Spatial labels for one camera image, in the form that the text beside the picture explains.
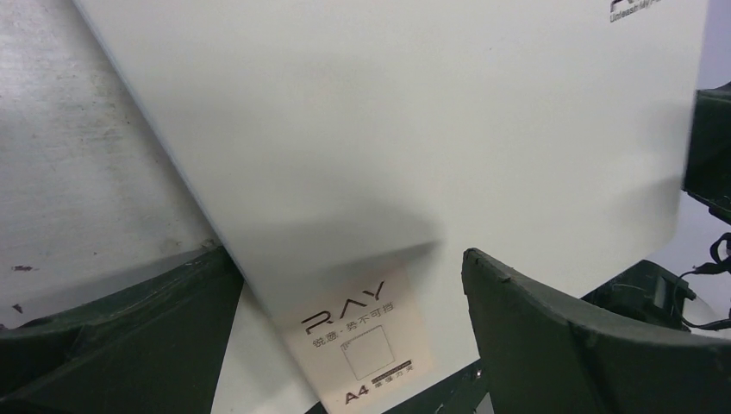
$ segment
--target paper packaging label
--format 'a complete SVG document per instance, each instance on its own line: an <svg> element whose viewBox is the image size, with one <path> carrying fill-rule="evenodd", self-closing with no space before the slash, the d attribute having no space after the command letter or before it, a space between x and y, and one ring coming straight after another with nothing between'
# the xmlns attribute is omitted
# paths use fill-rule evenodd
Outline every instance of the paper packaging label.
<svg viewBox="0 0 731 414"><path fill-rule="evenodd" d="M330 414L360 412L433 366L398 264L348 280L275 321Z"/></svg>

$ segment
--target machine part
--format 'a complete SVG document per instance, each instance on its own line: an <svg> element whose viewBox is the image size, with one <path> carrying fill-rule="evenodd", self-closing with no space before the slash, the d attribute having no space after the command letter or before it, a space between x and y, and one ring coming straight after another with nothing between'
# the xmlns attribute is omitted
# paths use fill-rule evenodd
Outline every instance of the machine part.
<svg viewBox="0 0 731 414"><path fill-rule="evenodd" d="M687 281L643 260L584 296L584 300L636 321L688 331L680 318L683 299L695 297Z"/></svg>
<svg viewBox="0 0 731 414"><path fill-rule="evenodd" d="M731 224L731 83L697 93L684 190Z"/></svg>
<svg viewBox="0 0 731 414"><path fill-rule="evenodd" d="M731 342L616 315L470 249L462 270L495 413L731 412Z"/></svg>
<svg viewBox="0 0 731 414"><path fill-rule="evenodd" d="M243 278L217 248L0 331L0 412L210 412Z"/></svg>
<svg viewBox="0 0 731 414"><path fill-rule="evenodd" d="M690 270L688 272L685 272L679 276L680 279L683 277L689 275L689 274L721 274L721 273L728 273L731 275L731 256L725 257L721 259L721 255L719 254L719 250L721 249L722 244L724 246L724 250L728 251L728 245L731 242L731 233L725 233L723 234L717 241L715 241L711 247L710 247L710 257L713 259L713 262L703 263L701 266L693 268L693 270ZM673 300L676 301L678 304L678 308L680 307L679 301L680 298L678 295L673 295ZM714 322L709 323L703 323L703 324L696 324L688 321L685 319L685 317L682 315L682 313L678 313L680 315L680 319L683 322L683 324L690 328L695 329L702 329L702 330L722 330L722 329L731 329L731 318L721 319Z"/></svg>

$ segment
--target gray surface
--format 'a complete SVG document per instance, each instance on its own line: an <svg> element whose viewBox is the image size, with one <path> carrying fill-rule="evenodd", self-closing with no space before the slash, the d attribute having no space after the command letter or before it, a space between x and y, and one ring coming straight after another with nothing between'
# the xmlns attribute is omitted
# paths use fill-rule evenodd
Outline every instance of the gray surface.
<svg viewBox="0 0 731 414"><path fill-rule="evenodd" d="M68 0L0 0L0 194L9 328L150 278L214 237Z"/></svg>

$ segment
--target black cable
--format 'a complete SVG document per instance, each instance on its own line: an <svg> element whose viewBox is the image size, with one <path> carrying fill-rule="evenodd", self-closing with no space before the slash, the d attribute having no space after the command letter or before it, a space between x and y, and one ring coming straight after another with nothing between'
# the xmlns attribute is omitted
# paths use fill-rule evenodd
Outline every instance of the black cable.
<svg viewBox="0 0 731 414"><path fill-rule="evenodd" d="M731 256L727 257L724 260L721 260L721 256L718 254L718 248L721 246L722 242L726 242L726 249L728 250L728 248L731 247L731 233L726 233L722 235L721 238L719 238L711 245L710 257L711 259L713 259L714 263L703 263L701 266L696 267L689 272L681 274L680 276L678 276L678 282L675 284L675 288L672 290L673 308L671 314L674 313L674 311L677 309L678 313L680 314L680 320L683 321L683 324L685 326L688 326L689 328L702 330L721 330L731 328L731 317L728 319L721 319L719 321L704 323L701 325L689 322L687 319L685 319L685 317L683 317L683 313L680 311L680 306L678 305L678 287L680 286L680 281L683 280L685 276L688 276L689 274L721 274L724 272L728 272L729 274L731 274Z"/></svg>

